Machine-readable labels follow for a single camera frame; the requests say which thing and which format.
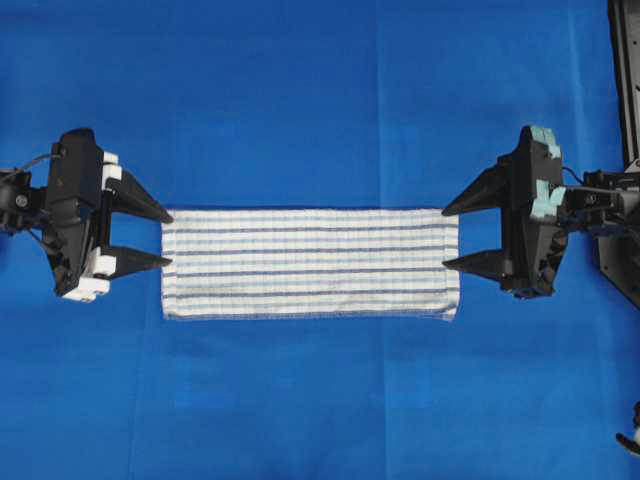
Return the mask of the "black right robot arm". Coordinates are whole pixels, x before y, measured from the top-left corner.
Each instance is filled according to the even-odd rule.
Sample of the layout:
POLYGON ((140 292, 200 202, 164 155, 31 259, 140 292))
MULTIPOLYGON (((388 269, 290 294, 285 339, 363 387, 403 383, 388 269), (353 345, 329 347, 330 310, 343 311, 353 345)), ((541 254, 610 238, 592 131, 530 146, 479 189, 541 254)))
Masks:
POLYGON ((525 126, 515 149, 498 157, 443 210, 445 216, 497 209, 501 246, 444 261, 448 269, 495 281, 520 299, 550 296, 569 236, 596 241, 599 271, 639 302, 639 174, 587 172, 567 185, 562 152, 548 128, 525 126))

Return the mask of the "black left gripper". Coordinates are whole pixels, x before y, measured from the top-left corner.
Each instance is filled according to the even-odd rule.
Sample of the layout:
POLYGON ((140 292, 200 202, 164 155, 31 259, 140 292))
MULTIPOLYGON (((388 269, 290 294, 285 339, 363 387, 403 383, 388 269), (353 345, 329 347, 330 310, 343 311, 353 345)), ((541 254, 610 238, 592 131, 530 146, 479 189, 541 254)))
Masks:
POLYGON ((111 244, 112 211, 170 224, 173 217, 128 171, 98 146, 94 131, 79 128, 52 146, 44 200, 42 241, 57 296, 90 303, 111 281, 172 263, 171 259, 111 244))

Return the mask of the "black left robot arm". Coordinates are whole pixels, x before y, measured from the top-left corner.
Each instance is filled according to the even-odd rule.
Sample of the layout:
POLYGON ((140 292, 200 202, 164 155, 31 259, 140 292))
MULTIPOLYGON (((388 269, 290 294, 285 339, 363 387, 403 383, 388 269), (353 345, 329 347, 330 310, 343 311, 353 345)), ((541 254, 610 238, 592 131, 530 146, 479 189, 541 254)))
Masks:
POLYGON ((93 302, 117 278, 170 265, 168 258, 112 245, 116 213, 173 221, 90 128, 66 132, 49 153, 1 173, 2 233, 27 232, 36 240, 54 292, 66 300, 93 302))

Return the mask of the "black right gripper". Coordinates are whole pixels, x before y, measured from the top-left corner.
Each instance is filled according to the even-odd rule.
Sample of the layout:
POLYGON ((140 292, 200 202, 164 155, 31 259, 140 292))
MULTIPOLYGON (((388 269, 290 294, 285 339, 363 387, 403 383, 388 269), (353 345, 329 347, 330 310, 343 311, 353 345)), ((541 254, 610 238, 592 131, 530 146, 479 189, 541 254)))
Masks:
MULTIPOLYGON (((550 296, 568 245, 568 233, 558 225, 564 200, 562 153, 551 129, 522 128, 513 152, 499 161, 507 167, 508 255, 484 250, 445 260, 450 270, 493 281, 519 299, 550 296)), ((505 197, 505 169, 484 170, 443 210, 443 216, 500 208, 505 197)))

